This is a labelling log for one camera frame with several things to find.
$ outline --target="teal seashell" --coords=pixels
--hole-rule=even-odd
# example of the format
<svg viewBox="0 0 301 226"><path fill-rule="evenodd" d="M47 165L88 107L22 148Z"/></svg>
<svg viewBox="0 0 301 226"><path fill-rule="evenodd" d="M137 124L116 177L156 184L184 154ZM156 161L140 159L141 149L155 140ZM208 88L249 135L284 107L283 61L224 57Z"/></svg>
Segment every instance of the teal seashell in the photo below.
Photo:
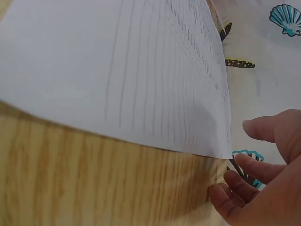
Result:
<svg viewBox="0 0 301 226"><path fill-rule="evenodd" d="M282 34L301 36L301 12L298 9L287 4L277 5L271 10L269 20L283 29Z"/></svg>

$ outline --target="wood grain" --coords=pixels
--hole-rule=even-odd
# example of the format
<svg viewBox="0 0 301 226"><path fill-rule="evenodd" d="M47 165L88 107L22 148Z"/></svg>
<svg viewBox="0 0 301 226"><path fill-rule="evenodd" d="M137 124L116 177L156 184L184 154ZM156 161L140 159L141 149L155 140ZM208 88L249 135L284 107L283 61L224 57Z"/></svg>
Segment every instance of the wood grain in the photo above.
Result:
<svg viewBox="0 0 301 226"><path fill-rule="evenodd" d="M10 0L0 0L0 12ZM0 102L0 225L218 226L226 162L71 129Z"/></svg>

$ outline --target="pencil line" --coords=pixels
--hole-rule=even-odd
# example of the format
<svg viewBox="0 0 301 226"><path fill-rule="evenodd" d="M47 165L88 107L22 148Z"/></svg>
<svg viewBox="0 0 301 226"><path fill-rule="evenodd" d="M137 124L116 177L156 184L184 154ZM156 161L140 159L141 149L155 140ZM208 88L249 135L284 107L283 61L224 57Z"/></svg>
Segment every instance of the pencil line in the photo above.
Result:
<svg viewBox="0 0 301 226"><path fill-rule="evenodd" d="M160 16L161 16L161 2L159 7L159 17L158 17L158 24L157 24L157 33L156 33L156 41L155 41L155 54L154 54L154 61L155 61L155 105L152 115L152 135L155 135L155 114L156 114L156 105L157 105L157 61L156 61L156 55L157 55L157 45L158 45L158 32L159 32L159 24L160 24Z"/></svg>
<svg viewBox="0 0 301 226"><path fill-rule="evenodd" d="M167 74L167 106L168 106L168 114L167 114L167 137L168 140L170 140L170 135L169 135L169 129L170 129L170 123L169 123L169 112L170 112L170 84L169 84L169 79L170 79L170 61L171 61L171 57L170 57L170 50L171 50L171 24L169 23L169 54L168 54L168 74Z"/></svg>
<svg viewBox="0 0 301 226"><path fill-rule="evenodd" d="M132 30L132 21L133 21L133 11L134 11L134 6L135 6L136 0L133 1L132 4L132 12L131 12L131 18L130 18L130 26L128 29L128 35L127 35L127 53L126 53L126 65L123 73L123 78L122 78L122 88L121 88L121 97L120 97L120 104L119 104L119 127L121 127L121 120L122 120L122 104L123 104L123 96L124 96L124 88L125 88L125 83L127 79L127 63L128 63L128 52L129 52L129 46L130 46L130 39L131 39L131 30Z"/></svg>
<svg viewBox="0 0 301 226"><path fill-rule="evenodd" d="M164 15L166 15L166 4L164 5ZM163 33L163 48L162 48L162 66L161 66L161 88L162 88L162 112L161 112L161 138L163 139L163 113L164 113L164 49L165 49L165 33L166 33L166 20L164 20L164 33Z"/></svg>
<svg viewBox="0 0 301 226"><path fill-rule="evenodd" d="M105 105L104 105L104 120L107 120L108 117L108 101L109 101L109 86L111 82L111 75L112 75L112 70L113 70L113 61L114 61L114 56L115 56L115 47L116 47L116 41L117 41L117 33L119 29L119 21L120 21L120 16L121 16L121 11L122 11L122 6L123 6L124 0L122 0L120 9L119 9L119 14L118 14L118 19L117 19L117 25L115 29L115 36L114 36L114 44L113 44L113 53L112 53L112 58L111 58L111 64L110 64L110 70L109 70L109 75L108 75L108 80L107 80L107 86L106 86L106 92L105 92Z"/></svg>
<svg viewBox="0 0 301 226"><path fill-rule="evenodd" d="M147 53L146 53L146 89L145 89L145 100L144 100L144 112L143 112L143 133L145 133L145 120L146 120L146 105L148 98L148 86L149 86L149 48L150 48L150 33L151 33L151 21L154 13L154 5L152 5L151 16L150 16L150 26L149 35L147 37Z"/></svg>
<svg viewBox="0 0 301 226"><path fill-rule="evenodd" d="M175 102L174 102L174 92L175 92L175 66L176 66L176 53L175 53L175 47L176 47L176 41L175 41L175 38L174 38L174 73L173 73L173 94L172 94L172 97L173 97L173 129L174 129L174 143L175 143Z"/></svg>
<svg viewBox="0 0 301 226"><path fill-rule="evenodd" d="M134 126L135 126L135 108L136 108L136 103L137 103L137 90L138 90L138 84L139 84L138 81L139 81L139 68L140 68L141 30L142 30L142 21L143 21L146 1L147 0L144 0L141 19L140 19L140 26L139 26L138 58L137 58L137 69L136 69L136 86L135 86L134 103L133 103L132 130L134 129Z"/></svg>

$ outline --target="white paper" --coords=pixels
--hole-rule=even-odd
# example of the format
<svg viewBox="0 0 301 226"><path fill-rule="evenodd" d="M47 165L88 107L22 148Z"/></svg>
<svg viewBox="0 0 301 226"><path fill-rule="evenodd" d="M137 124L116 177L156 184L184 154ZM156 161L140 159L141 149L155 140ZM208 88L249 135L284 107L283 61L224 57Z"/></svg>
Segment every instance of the white paper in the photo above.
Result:
<svg viewBox="0 0 301 226"><path fill-rule="evenodd" d="M126 141L231 157L220 37L205 0L14 0L0 98Z"/></svg>

